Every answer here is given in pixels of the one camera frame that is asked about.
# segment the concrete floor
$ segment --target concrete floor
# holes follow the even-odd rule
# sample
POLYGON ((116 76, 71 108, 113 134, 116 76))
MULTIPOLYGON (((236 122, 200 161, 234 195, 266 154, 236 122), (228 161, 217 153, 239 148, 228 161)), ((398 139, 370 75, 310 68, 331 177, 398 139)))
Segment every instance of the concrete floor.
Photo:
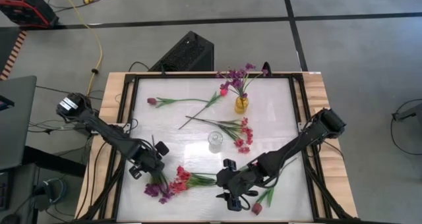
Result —
MULTIPOLYGON (((291 4, 295 16, 320 16, 419 12, 421 1, 291 0, 291 4)), ((68 5, 65 0, 51 2, 68 5)), ((284 0, 103 0, 80 12, 89 23, 287 16, 284 0)), ((58 15, 62 24, 79 24, 72 10, 58 15)), ((0 15, 0 26, 12 25, 0 15)), ((297 27, 309 70, 322 72, 330 104, 347 123, 340 142, 360 218, 422 223, 422 160, 394 147, 389 133, 391 113, 422 94, 421 19, 304 21, 297 27)), ((94 90, 104 89, 109 72, 126 71, 133 61, 153 65, 189 30, 215 44, 216 70, 264 61, 273 70, 301 70, 289 22, 102 28, 97 33, 104 62, 94 90)), ((33 31, 11 77, 36 75, 40 86, 85 92, 97 60, 98 48, 88 30, 33 31)), ((37 89, 31 120, 57 119, 55 106, 63 96, 37 89)), ((406 150, 422 153, 420 125, 414 119, 396 124, 394 135, 406 150)), ((54 153, 78 148, 84 139, 77 132, 30 134, 28 145, 54 153)), ((74 212, 77 198, 67 196, 64 203, 69 205, 61 211, 74 212)), ((40 223, 54 221, 40 214, 40 223)))

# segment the red equipment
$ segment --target red equipment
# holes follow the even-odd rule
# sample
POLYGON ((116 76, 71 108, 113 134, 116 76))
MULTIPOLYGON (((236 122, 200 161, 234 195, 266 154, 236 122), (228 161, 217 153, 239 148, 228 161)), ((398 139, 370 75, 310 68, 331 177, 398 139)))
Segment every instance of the red equipment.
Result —
POLYGON ((59 21, 44 0, 0 0, 0 11, 20 26, 52 28, 59 21))

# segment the white table surface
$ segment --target white table surface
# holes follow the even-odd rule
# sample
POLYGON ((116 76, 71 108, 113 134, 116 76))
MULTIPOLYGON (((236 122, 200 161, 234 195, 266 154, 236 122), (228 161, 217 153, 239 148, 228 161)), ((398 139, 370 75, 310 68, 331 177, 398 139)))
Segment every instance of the white table surface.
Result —
MULTIPOLYGON (((132 131, 133 138, 143 138, 155 142, 162 141, 170 152, 162 159, 166 167, 164 173, 172 181, 176 168, 181 165, 190 172, 217 173, 223 169, 223 160, 230 158, 240 168, 258 155, 278 150, 297 136, 297 125, 288 80, 285 78, 257 78, 247 88, 249 107, 244 115, 234 111, 233 92, 220 98, 217 103, 203 111, 198 118, 232 120, 249 118, 253 129, 254 142, 251 152, 240 154, 233 141, 225 135, 220 151, 210 149, 207 141, 210 132, 218 128, 199 121, 191 121, 181 130, 185 115, 194 115, 205 103, 184 101, 155 108, 147 104, 147 98, 208 100, 214 92, 220 91, 223 79, 140 79, 136 96, 133 118, 139 125, 132 131)), ((149 175, 135 180, 129 174, 130 164, 125 168, 118 221, 311 221, 312 212, 305 179, 301 154, 290 163, 280 176, 276 185, 272 205, 266 206, 260 215, 251 211, 229 211, 226 202, 216 195, 222 188, 192 188, 173 197, 168 203, 161 204, 159 198, 144 194, 149 175)), ((261 188, 253 188, 262 194, 261 188)), ((257 197, 247 197, 253 205, 257 197)))

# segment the wooden table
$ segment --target wooden table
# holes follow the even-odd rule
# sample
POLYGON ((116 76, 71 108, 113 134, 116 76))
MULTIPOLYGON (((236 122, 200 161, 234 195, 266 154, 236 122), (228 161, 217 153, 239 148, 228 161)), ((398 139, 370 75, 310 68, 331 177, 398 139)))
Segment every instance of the wooden table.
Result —
MULTIPOLYGON (((107 123, 116 123, 117 114, 119 111, 119 101, 121 99, 121 93, 123 91, 123 83, 126 74, 160 74, 160 72, 112 72, 109 74, 107 85, 105 86, 104 97, 102 101, 102 106, 100 109, 100 118, 107 123)), ((198 74, 198 72, 168 72, 170 73, 183 73, 183 74, 198 74)), ((322 108, 329 108, 328 98, 326 95, 326 90, 324 82, 322 80, 322 75, 319 72, 302 72, 303 80, 305 85, 305 90, 307 94, 307 99, 309 103, 309 109, 311 114, 320 111, 322 108)), ((132 84, 129 85, 128 94, 126 97, 125 110, 123 114, 123 121, 127 121, 129 115, 129 105, 131 100, 132 84)), ((301 92, 296 90, 297 100, 299 104, 299 112, 301 118, 305 118, 305 110, 302 106, 301 101, 301 92)), ((330 144, 334 145, 340 149, 338 140, 327 140, 330 144)), ((92 142, 92 148, 90 152, 90 161, 94 161, 102 144, 104 141, 101 136, 96 136, 92 142)), ((85 174, 84 182, 82 184, 82 189, 79 196, 77 211, 81 208, 83 199, 85 197, 86 186, 88 185, 88 193, 86 195, 86 201, 82 207, 82 211, 79 216, 86 213, 90 201, 95 202, 96 198, 100 195, 101 191, 104 188, 104 183, 106 180, 107 166, 109 163, 109 157, 111 154, 111 146, 104 146, 101 150, 101 153, 98 156, 97 166, 96 166, 96 177, 95 177, 95 187, 92 187, 94 174, 94 162, 90 162, 90 165, 87 166, 90 173, 89 183, 87 183, 87 178, 85 174)), ((341 155, 330 146, 322 145, 321 151, 319 153, 322 170, 324 173, 324 179, 327 189, 331 192, 333 197, 337 202, 344 208, 346 212, 350 215, 356 217, 356 209, 353 201, 353 196, 351 194, 351 189, 349 185, 349 180, 347 178, 346 168, 344 166, 344 161, 341 155)), ((324 217, 324 207, 322 205, 322 197, 317 187, 315 187, 316 200, 318 206, 318 212, 321 217, 324 217)), ((115 187, 111 190, 109 198, 107 201, 107 208, 105 211, 105 218, 111 218, 112 206, 114 203, 115 197, 115 187)))

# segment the yellow vase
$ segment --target yellow vase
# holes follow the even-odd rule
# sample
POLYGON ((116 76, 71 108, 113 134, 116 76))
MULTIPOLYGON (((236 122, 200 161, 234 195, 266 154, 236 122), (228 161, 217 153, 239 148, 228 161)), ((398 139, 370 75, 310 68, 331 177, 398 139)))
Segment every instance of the yellow vase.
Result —
POLYGON ((236 98, 236 104, 235 104, 235 111, 236 113, 242 115, 246 112, 249 105, 249 99, 248 98, 241 98, 240 96, 236 98))

